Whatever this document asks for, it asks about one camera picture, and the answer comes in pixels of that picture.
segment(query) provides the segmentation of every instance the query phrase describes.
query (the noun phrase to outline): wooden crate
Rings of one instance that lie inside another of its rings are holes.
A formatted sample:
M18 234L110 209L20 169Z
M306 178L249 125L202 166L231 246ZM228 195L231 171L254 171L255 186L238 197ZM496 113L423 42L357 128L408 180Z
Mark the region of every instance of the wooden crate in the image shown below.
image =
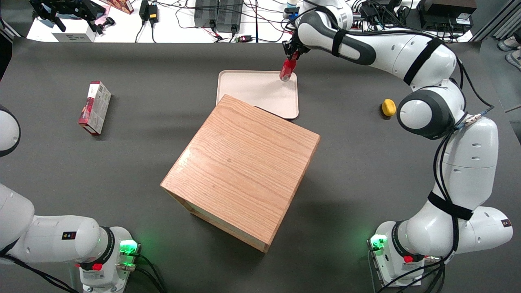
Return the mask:
M225 95L161 187L192 214L266 253L319 141Z

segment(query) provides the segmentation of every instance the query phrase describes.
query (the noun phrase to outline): red button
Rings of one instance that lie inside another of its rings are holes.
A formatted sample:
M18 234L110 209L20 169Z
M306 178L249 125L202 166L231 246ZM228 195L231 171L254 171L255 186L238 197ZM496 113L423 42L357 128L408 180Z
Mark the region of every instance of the red button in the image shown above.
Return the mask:
M100 264L100 263L95 263L95 264L92 265L92 270L94 270L94 271L101 271L101 267L102 266L103 265Z

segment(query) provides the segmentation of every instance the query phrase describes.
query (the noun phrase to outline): yellow sponge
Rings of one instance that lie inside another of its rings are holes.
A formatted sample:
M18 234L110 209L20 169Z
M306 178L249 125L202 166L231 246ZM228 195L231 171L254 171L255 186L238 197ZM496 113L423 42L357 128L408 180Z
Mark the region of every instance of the yellow sponge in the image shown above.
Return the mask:
M396 114L396 105L391 99L385 99L382 103L382 111L384 115L391 117Z

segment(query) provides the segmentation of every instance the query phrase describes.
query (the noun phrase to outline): green led light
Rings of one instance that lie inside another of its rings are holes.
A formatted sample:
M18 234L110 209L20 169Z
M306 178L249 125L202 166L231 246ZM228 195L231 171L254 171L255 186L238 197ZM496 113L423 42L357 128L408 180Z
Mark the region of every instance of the green led light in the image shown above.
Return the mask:
M119 243L119 251L122 253L136 253L138 250L138 243L134 240L123 240Z
M371 245L373 246L373 250L381 250L383 249L383 246L387 242L387 236L385 235L373 235L371 239L369 240L371 242Z

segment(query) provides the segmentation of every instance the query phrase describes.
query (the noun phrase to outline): plastic tray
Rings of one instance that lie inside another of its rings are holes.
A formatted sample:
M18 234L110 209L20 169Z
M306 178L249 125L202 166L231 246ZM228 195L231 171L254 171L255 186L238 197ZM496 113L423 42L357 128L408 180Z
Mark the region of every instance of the plastic tray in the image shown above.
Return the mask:
M225 94L284 119L299 115L295 73L283 82L278 71L224 70L219 73L216 104Z

